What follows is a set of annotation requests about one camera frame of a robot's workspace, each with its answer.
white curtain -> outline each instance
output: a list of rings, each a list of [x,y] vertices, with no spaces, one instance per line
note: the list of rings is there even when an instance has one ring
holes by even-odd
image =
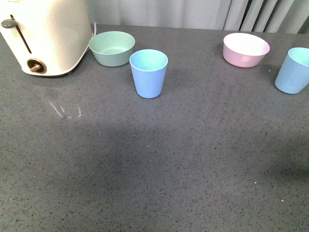
[[[91,22],[309,33],[309,0],[85,0]]]

blue cup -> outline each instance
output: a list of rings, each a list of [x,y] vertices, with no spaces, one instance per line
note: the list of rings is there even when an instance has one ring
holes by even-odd
[[[309,49],[289,50],[275,81],[276,87],[288,94],[299,93],[309,84]]]
[[[130,57],[137,93],[143,98],[155,98],[162,91],[168,57],[160,51],[145,49]]]

toaster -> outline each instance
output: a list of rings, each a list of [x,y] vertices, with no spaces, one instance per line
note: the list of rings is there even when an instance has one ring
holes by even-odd
[[[93,36],[84,0],[0,0],[0,32],[22,71],[72,71]]]

gray countertop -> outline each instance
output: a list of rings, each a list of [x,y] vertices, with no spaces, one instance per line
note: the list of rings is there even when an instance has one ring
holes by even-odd
[[[157,98],[91,51],[71,75],[25,74],[0,36],[1,231],[308,231],[309,88],[274,81],[309,35],[254,33],[271,50],[242,69],[230,31],[110,30],[168,56]]]

toaster slot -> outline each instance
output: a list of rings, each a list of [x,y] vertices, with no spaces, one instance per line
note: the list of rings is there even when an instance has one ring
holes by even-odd
[[[10,15],[10,17],[11,17],[11,20],[12,20],[12,21],[15,21],[13,15]],[[20,30],[18,24],[16,24],[15,27],[16,27],[16,30],[17,30],[18,34],[20,35],[20,38],[21,38],[22,41],[24,42],[24,44],[25,44],[25,46],[26,46],[26,49],[28,50],[29,53],[32,54],[32,52],[31,52],[31,50],[30,50],[30,48],[29,48],[29,46],[28,46],[28,44],[27,44],[27,42],[26,42],[26,40],[25,40],[25,37],[23,36],[23,33],[21,32],[21,30]]]

